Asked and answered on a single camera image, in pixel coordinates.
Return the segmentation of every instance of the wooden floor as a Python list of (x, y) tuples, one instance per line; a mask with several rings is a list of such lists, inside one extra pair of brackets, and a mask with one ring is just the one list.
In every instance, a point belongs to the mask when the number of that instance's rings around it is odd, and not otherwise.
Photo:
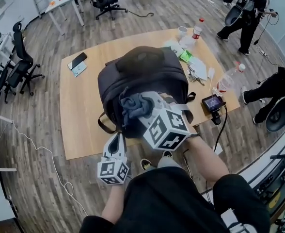
[[(67, 161), (64, 155), (59, 94), (61, 59), (77, 51), (120, 37), (150, 32), (178, 26), (192, 27), (200, 17), (205, 19), (203, 39), (225, 70), (234, 68), (235, 61), (244, 63), (248, 88), (256, 87), (256, 78), (260, 80), (274, 73), (277, 67), (270, 65), (251, 46), (251, 56), (245, 57), (237, 52), (240, 32), (233, 33), (229, 42), (222, 42), (215, 37), (223, 27), (223, 15), (207, 0), (120, 0), (121, 7), (142, 15), (154, 12), (153, 17), (140, 18), (133, 14), (116, 12), (115, 21), (109, 14), (95, 20), (98, 10), (89, 0), (83, 2), (85, 12), (82, 14), (85, 26), (77, 20), (71, 5), (63, 8), (67, 21), (62, 21), (56, 11), (55, 17), (62, 22), (66, 32), (61, 36), (50, 17), (44, 15), (30, 24), (26, 30), (26, 50), (36, 63), (38, 69), (46, 76), (38, 78), (32, 84), (34, 96), (17, 93), (9, 95), (9, 103), (0, 100), (0, 115), (12, 118), (18, 129), (30, 136), (34, 143), (53, 151), (56, 168), (62, 182), (71, 182), (74, 196), (84, 206), (89, 215), (99, 215), (108, 197), (109, 188), (96, 179), (96, 164), (100, 156), (85, 157)], [(257, 29), (253, 41), (261, 33)], [(259, 45), (274, 63), (285, 63), (275, 44), (263, 34)], [(220, 144), (223, 148), (221, 158), (227, 163), (231, 172), (238, 172), (255, 160), (273, 143), (281, 132), (268, 133), (264, 124), (253, 125), (252, 117), (263, 104), (254, 102), (229, 113), (227, 125), (222, 133)], [(0, 122), (0, 132), (5, 123)], [(220, 128), (212, 122), (199, 127), (202, 137), (213, 146)], [(142, 157), (156, 162), (161, 153), (154, 153), (144, 146), (133, 146), (128, 152), (132, 161), (134, 175), (140, 173), (139, 160)], [(174, 153), (178, 162), (183, 164), (181, 151)], [(196, 172), (191, 156), (191, 170), (200, 191), (205, 188), (205, 181)], [(37, 232), (78, 232), (85, 214), (60, 186), (53, 169), (51, 154), (45, 150), (35, 150), (25, 137), (18, 135), (9, 125), (0, 141), (0, 166), (16, 167), (16, 173), (2, 173), (4, 186), (18, 208), (19, 222), (27, 233)]]

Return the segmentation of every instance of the bottle cap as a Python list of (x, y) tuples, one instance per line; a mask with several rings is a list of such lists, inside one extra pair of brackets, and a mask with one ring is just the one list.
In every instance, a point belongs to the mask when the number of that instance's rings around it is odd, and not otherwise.
[(239, 64), (238, 70), (239, 70), (240, 72), (243, 72), (245, 69), (246, 69), (246, 67), (245, 67), (244, 64)]

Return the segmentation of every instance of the smartphone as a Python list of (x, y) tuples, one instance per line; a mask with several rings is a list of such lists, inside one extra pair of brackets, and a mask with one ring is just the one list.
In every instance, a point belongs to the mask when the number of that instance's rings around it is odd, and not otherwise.
[(83, 52), (79, 54), (75, 59), (73, 59), (72, 62), (68, 64), (69, 69), (75, 68), (78, 64), (80, 64), (82, 61), (84, 61), (88, 56)]

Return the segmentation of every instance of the plastic water bottle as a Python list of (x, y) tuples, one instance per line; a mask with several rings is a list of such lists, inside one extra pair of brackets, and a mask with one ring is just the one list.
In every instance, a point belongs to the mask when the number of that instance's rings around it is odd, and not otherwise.
[(243, 86), (244, 70), (246, 69), (244, 64), (238, 64), (234, 69), (226, 71), (223, 77), (218, 81), (216, 89), (220, 93), (224, 93), (228, 90), (234, 90), (236, 95), (240, 95), (240, 89)]
[(199, 22), (195, 24), (194, 29), (193, 29), (193, 35), (192, 35), (192, 38), (194, 40), (197, 40), (198, 38), (200, 38), (200, 35), (203, 30), (203, 23), (204, 23), (204, 19), (200, 18)]

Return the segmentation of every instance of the gray cloth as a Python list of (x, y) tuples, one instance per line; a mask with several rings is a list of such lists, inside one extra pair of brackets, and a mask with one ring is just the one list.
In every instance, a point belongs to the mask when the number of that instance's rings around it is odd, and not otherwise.
[(127, 89), (128, 87), (119, 96), (120, 104), (123, 107), (123, 127), (129, 124), (130, 119), (145, 116), (149, 112), (148, 100), (144, 99), (140, 93), (123, 98)]

